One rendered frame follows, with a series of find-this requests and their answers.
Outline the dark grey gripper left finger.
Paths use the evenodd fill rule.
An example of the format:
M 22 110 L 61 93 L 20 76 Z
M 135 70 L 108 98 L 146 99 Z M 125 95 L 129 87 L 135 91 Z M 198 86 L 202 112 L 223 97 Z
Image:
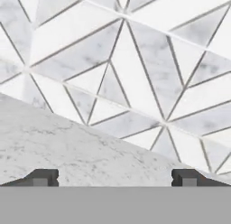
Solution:
M 58 169 L 35 169 L 25 177 L 3 183 L 3 186 L 51 186 L 58 187 Z

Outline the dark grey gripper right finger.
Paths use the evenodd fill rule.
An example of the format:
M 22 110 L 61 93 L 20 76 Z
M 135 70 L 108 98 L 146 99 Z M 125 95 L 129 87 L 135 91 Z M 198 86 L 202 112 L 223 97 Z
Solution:
M 173 169 L 171 171 L 172 187 L 223 187 L 227 183 L 209 179 L 195 169 Z

